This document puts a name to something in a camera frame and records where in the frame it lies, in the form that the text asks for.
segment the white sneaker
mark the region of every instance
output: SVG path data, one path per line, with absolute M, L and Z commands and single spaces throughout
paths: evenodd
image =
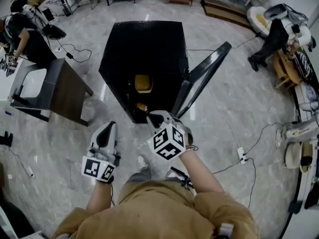
M 143 170 L 145 168 L 148 168 L 148 169 L 150 168 L 148 162 L 142 155 L 138 156 L 138 164 L 139 164 L 140 170 Z

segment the black cabinet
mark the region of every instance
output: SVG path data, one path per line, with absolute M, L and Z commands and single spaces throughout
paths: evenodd
M 193 83 L 206 74 L 191 100 L 198 97 L 230 48 L 224 43 L 189 72 L 181 22 L 120 22 L 112 28 L 99 72 L 132 121 L 146 123 L 147 112 L 137 103 L 146 105 L 148 112 L 166 110 L 178 115 Z M 149 93 L 136 90 L 136 75 L 152 79 Z

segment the wooden stool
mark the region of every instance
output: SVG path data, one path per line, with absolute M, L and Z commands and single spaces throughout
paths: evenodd
M 278 78 L 281 80 L 275 89 L 278 89 L 281 85 L 288 83 L 287 89 L 298 85 L 302 79 L 298 72 L 294 68 L 292 61 L 285 60 L 285 55 L 282 50 L 279 50 L 273 57 L 273 65 Z

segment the black pants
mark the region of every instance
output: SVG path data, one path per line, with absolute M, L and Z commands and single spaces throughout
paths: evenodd
M 269 35 L 260 51 L 251 56 L 257 64 L 264 63 L 266 58 L 287 45 L 288 34 L 280 19 L 274 19 Z
M 27 55 L 28 60 L 36 64 L 45 64 L 56 59 L 56 56 L 52 53 L 40 33 L 37 35 L 37 40 L 34 40 L 34 42 L 36 42 L 36 44 Z

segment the jeans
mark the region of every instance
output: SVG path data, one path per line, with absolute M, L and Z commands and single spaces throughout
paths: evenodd
M 152 179 L 151 170 L 149 168 L 145 168 L 145 169 L 142 169 L 140 172 L 133 174 L 125 184 L 130 182 L 144 182 L 144 181 L 149 181 L 151 179 Z M 177 183 L 183 184 L 183 182 L 177 177 L 169 177 L 169 178 L 166 178 L 164 181 L 177 182 Z
M 287 45 L 288 34 L 280 19 L 274 19 L 269 35 L 260 51 L 251 56 L 257 64 L 264 63 L 266 58 Z

